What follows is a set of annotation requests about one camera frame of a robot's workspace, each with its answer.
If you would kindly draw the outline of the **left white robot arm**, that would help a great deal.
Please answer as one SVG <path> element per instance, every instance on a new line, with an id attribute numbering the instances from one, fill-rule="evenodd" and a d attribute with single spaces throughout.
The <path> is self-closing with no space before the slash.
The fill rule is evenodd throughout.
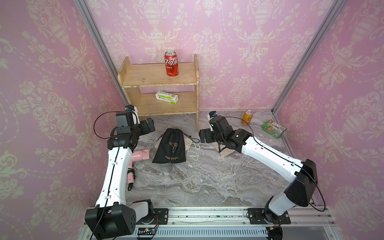
<path id="1" fill-rule="evenodd" d="M 155 131 L 154 121 L 140 121 L 137 108 L 127 105 L 125 111 L 115 112 L 117 126 L 107 137 L 108 161 L 106 176 L 95 207 L 85 214 L 85 222 L 97 240 L 116 239 L 133 235 L 136 224 L 157 222 L 151 200 L 127 205 L 126 184 L 129 165 L 140 136 Z"/>

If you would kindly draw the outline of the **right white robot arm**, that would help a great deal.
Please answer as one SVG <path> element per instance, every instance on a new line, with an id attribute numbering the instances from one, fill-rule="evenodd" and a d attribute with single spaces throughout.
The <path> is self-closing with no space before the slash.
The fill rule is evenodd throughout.
<path id="1" fill-rule="evenodd" d="M 212 111 L 208 114 L 210 127 L 199 131 L 201 143 L 218 143 L 225 149 L 252 157 L 280 174 L 290 184 L 277 196 L 271 197 L 262 210 L 266 222 L 278 224 L 281 217 L 294 207 L 307 207 L 318 187 L 316 164 L 289 157 L 262 143 L 253 133 L 234 130 L 226 117 Z"/>

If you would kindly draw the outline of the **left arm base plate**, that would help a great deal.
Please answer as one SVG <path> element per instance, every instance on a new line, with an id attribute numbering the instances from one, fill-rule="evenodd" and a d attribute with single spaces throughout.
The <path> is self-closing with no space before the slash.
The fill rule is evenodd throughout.
<path id="1" fill-rule="evenodd" d="M 167 225 L 168 224 L 169 209 L 157 208 L 154 209 L 152 214 L 148 214 L 146 217 L 137 221 L 139 225 Z"/>

